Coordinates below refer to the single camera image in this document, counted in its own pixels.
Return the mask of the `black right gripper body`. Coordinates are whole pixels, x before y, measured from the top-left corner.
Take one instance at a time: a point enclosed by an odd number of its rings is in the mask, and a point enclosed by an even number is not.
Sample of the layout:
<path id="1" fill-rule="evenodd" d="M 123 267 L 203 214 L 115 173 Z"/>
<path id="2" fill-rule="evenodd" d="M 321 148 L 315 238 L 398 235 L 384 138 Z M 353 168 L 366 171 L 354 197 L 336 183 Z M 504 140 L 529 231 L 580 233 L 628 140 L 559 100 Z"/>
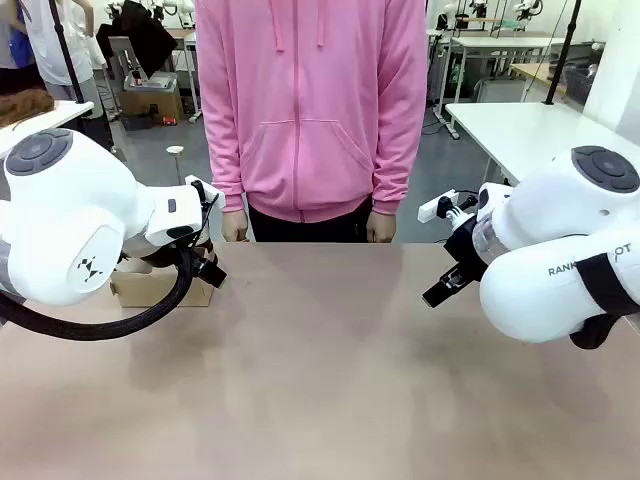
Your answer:
<path id="1" fill-rule="evenodd" d="M 456 228 L 444 243 L 447 253 L 456 261 L 448 273 L 465 281 L 480 281 L 487 264 L 480 258 L 473 244 L 473 230 L 476 221 L 466 221 Z"/>

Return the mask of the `person's right hand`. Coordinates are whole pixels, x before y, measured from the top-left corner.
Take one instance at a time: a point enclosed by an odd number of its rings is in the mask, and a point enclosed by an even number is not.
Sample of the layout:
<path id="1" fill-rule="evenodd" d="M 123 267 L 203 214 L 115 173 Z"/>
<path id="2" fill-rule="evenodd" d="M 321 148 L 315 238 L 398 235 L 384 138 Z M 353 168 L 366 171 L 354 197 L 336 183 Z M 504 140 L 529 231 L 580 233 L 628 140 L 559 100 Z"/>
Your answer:
<path id="1" fill-rule="evenodd" d="M 227 242 L 247 241 L 248 219 L 244 210 L 224 212 L 221 232 Z"/>

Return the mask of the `person's left hand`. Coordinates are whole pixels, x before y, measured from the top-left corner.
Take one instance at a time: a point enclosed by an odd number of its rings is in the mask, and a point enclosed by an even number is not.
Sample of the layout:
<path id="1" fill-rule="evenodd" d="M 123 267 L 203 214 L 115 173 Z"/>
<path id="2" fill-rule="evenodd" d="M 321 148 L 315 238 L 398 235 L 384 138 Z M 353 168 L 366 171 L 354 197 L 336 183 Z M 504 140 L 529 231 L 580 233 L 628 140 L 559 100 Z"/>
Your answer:
<path id="1" fill-rule="evenodd" d="M 396 216 L 372 211 L 366 224 L 369 243 L 391 243 L 396 234 Z"/>

